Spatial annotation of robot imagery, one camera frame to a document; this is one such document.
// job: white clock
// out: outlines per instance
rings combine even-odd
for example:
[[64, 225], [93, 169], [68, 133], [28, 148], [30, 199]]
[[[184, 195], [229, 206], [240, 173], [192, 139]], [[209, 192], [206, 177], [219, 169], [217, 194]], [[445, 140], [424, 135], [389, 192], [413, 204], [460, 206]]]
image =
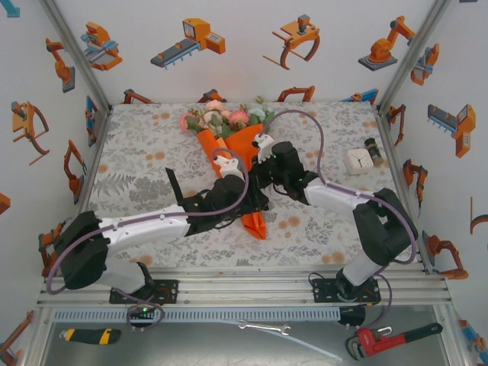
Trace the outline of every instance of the white clock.
[[373, 160], [366, 149], [350, 149], [344, 156], [344, 164], [349, 174], [368, 173], [374, 168]]

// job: orange paper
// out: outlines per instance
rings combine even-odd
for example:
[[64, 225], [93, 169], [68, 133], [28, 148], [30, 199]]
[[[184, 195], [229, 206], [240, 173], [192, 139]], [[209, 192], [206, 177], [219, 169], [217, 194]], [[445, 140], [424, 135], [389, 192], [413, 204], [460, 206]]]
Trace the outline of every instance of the orange paper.
[[252, 145], [252, 141], [261, 131], [262, 124], [255, 124], [234, 133], [224, 140], [229, 149], [235, 151], [244, 159], [248, 171], [251, 170], [252, 158], [258, 155], [258, 150]]
[[[252, 157], [258, 153], [258, 150], [252, 145], [252, 141], [262, 131], [262, 128], [262, 124], [249, 126], [227, 137], [225, 140], [222, 140], [222, 138], [215, 140], [210, 130], [200, 132], [197, 134], [197, 137], [212, 164], [213, 170], [221, 177], [220, 166], [214, 163], [214, 150], [218, 147], [226, 147], [235, 151], [244, 160], [246, 168], [249, 171], [251, 169]], [[227, 152], [218, 152], [217, 155], [222, 155], [228, 159], [232, 157]], [[262, 212], [248, 213], [241, 217], [241, 222], [244, 229], [252, 236], [257, 239], [266, 239], [266, 222]]]
[[[223, 141], [222, 137], [219, 139], [215, 139], [214, 134], [210, 130], [203, 130], [197, 134], [198, 141], [200, 141], [201, 147], [204, 149], [205, 153], [207, 154], [207, 158], [212, 164], [213, 170], [217, 173], [219, 178], [222, 178], [220, 175], [220, 165], [215, 164], [214, 162], [214, 150], [218, 149], [219, 147], [227, 148], [226, 143]], [[231, 159], [232, 156], [224, 151], [218, 152], [216, 155], [221, 155], [224, 158]]]

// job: table surface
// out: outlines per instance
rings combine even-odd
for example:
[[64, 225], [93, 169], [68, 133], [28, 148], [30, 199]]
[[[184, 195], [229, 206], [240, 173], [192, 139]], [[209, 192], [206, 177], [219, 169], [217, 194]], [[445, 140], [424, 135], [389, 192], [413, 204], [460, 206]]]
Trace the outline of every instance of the table surface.
[[[363, 175], [347, 173], [347, 150], [376, 139], [386, 154], [369, 103], [269, 103], [275, 111], [300, 109], [315, 115], [324, 129], [324, 175], [353, 188], [395, 190], [388, 162]], [[229, 110], [239, 108], [228, 103]], [[121, 104], [115, 107], [101, 155], [89, 210], [99, 217], [123, 217], [158, 210], [175, 203], [165, 167], [175, 170], [184, 195], [211, 188], [217, 176], [195, 133], [180, 130], [178, 119], [202, 104]], [[270, 135], [289, 140], [305, 169], [316, 170], [319, 134], [304, 115], [285, 114], [272, 125]], [[240, 265], [315, 265], [350, 261], [361, 249], [352, 222], [325, 208], [305, 206], [266, 189], [270, 210], [264, 212], [267, 239], [247, 233], [239, 220], [222, 230], [211, 230], [165, 242], [164, 238], [117, 254], [156, 267]], [[400, 259], [409, 257], [409, 249]]]

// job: aluminum frame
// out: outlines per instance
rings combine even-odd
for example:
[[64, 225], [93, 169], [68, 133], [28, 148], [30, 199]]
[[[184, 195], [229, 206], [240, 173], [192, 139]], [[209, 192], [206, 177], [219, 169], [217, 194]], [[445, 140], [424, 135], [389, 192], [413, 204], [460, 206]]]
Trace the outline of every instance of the aluminum frame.
[[[54, 0], [39, 0], [48, 14], [51, 22], [58, 31], [66, 49], [73, 57], [74, 63], [85, 77], [88, 86], [99, 99], [101, 107], [108, 117], [110, 105], [103, 90], [93, 76], [82, 51], [75, 38], [69, 31], [63, 15], [59, 12]], [[401, 180], [401, 168], [393, 148], [393, 141], [387, 129], [384, 117], [402, 83], [425, 46], [435, 26], [445, 13], [452, 0], [435, 0], [430, 12], [417, 33], [413, 45], [409, 48], [399, 71], [393, 77], [385, 96], [381, 101], [380, 113], [377, 116], [378, 128], [390, 167], [393, 173], [396, 189], [400, 200], [406, 206], [409, 214], [413, 212], [406, 196], [406, 186]], [[109, 120], [105, 118], [96, 146], [93, 166], [97, 166], [107, 136]], [[82, 192], [80, 210], [85, 210], [95, 180], [96, 169], [92, 169], [88, 176], [86, 189]], [[393, 305], [432, 305], [437, 320], [444, 326], [441, 334], [445, 350], [445, 359], [451, 366], [469, 364], [469, 354], [463, 347], [464, 341], [461, 331], [457, 327], [457, 317], [449, 297], [445, 279], [432, 273], [432, 266], [426, 258], [423, 242], [418, 241], [419, 254], [417, 263], [407, 266], [391, 265], [384, 274], [393, 285]], [[238, 268], [151, 268], [154, 278], [176, 278], [181, 281], [178, 302], [167, 307], [314, 307], [313, 293], [307, 281], [307, 275], [318, 271], [326, 278], [334, 277], [341, 268], [338, 265], [312, 265], [299, 267], [238, 267]], [[59, 285], [61, 279], [56, 279], [54, 285]], [[380, 291], [386, 298], [384, 284], [380, 282]], [[65, 291], [63, 294], [51, 297], [45, 292], [45, 285], [40, 293], [35, 310], [34, 323], [24, 336], [24, 353], [19, 360], [19, 366], [38, 366], [43, 362], [45, 349], [49, 348], [50, 330], [57, 307], [114, 307], [108, 303], [109, 290], [93, 285], [78, 291]]]

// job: red pipe wrench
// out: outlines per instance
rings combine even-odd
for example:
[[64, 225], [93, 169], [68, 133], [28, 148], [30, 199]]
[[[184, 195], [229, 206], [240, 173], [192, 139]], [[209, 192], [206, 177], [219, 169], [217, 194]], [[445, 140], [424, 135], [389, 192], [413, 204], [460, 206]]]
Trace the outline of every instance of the red pipe wrench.
[[440, 332], [442, 332], [442, 326], [439, 323], [432, 323], [394, 337], [386, 337], [392, 333], [390, 326], [382, 329], [359, 329], [354, 337], [345, 341], [345, 347], [348, 353], [358, 361], [360, 358], [371, 357], [398, 345], [418, 341]]

